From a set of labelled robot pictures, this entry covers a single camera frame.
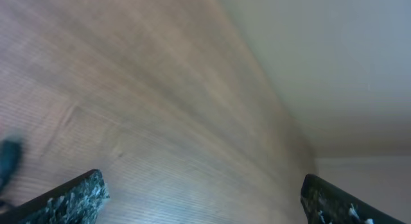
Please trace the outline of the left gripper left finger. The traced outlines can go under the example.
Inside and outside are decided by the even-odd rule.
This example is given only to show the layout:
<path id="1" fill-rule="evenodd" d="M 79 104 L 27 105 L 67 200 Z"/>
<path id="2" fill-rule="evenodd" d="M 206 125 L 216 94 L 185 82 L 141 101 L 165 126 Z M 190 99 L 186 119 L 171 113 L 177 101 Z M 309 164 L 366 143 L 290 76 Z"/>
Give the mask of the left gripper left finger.
<path id="1" fill-rule="evenodd" d="M 7 223 L 96 223 L 110 199 L 102 172 L 92 169 L 1 214 Z"/>

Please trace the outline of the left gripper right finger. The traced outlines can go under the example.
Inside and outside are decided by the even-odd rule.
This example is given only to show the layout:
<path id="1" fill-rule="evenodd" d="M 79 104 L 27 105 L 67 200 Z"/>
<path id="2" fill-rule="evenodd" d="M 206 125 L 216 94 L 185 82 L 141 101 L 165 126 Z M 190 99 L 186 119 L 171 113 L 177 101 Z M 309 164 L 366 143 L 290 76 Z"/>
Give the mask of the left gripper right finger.
<path id="1" fill-rule="evenodd" d="M 404 224 L 314 174 L 301 187 L 309 224 Z"/>

